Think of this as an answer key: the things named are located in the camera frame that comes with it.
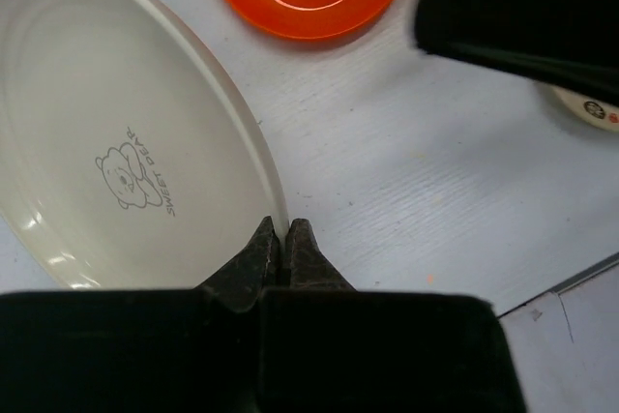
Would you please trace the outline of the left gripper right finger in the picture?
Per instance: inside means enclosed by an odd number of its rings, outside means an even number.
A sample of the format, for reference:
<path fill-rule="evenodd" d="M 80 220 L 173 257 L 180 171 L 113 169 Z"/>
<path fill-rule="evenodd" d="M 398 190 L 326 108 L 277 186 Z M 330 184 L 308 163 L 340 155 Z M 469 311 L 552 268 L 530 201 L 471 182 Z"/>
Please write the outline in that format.
<path fill-rule="evenodd" d="M 354 291 L 354 287 L 325 257 L 310 221 L 290 224 L 282 255 L 282 284 L 298 290 Z"/>

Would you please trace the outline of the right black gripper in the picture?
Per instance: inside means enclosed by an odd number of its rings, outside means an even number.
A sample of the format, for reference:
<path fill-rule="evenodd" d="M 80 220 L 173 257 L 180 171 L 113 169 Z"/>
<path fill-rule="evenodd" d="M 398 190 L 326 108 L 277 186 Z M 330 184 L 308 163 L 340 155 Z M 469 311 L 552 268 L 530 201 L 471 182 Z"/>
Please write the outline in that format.
<path fill-rule="evenodd" d="M 418 0 L 431 55 L 618 104 L 618 0 Z"/>

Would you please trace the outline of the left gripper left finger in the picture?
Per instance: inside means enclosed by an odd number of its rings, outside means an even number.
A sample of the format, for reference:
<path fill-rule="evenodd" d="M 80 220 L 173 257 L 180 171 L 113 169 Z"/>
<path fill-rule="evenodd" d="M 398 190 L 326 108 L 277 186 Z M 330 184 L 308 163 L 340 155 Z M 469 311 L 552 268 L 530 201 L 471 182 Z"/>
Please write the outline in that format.
<path fill-rule="evenodd" d="M 280 239 L 271 217 L 265 217 L 248 243 L 216 273 L 202 283 L 202 288 L 235 312 L 250 310 L 262 288 L 278 280 Z"/>

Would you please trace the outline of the cream floral round plate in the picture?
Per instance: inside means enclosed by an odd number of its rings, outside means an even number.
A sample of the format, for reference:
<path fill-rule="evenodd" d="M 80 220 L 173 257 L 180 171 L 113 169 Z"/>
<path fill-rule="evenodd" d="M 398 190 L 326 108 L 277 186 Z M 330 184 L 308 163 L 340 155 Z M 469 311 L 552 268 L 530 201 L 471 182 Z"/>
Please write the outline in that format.
<path fill-rule="evenodd" d="M 576 117 L 601 130 L 618 133 L 618 107 L 556 86 L 549 89 Z"/>

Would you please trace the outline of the white bear round plate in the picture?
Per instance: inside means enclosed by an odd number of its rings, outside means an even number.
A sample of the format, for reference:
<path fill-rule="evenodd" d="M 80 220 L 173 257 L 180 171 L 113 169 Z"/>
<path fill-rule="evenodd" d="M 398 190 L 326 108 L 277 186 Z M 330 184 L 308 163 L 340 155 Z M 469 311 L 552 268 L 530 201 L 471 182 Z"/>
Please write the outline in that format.
<path fill-rule="evenodd" d="M 76 290 L 192 287 L 288 228 L 250 108 L 159 0 L 1 0 L 1 212 Z"/>

